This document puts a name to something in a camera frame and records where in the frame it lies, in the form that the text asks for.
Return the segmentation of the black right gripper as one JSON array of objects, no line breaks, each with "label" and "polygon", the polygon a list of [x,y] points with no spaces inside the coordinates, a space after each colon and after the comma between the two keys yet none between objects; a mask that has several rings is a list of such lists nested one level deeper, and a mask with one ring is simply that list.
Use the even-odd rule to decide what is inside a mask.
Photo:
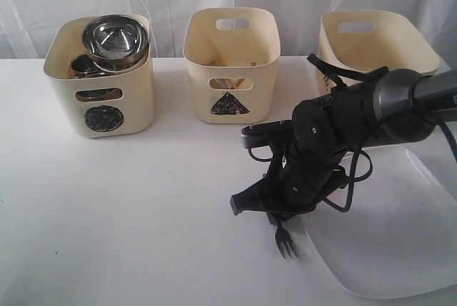
[{"label": "black right gripper", "polygon": [[345,186],[338,167],[347,150],[337,139],[332,124],[330,98],[300,102],[293,110],[293,133],[282,158],[271,163],[271,177],[264,174],[253,185],[230,197],[234,215],[267,213],[271,225],[300,226],[335,189]]}]

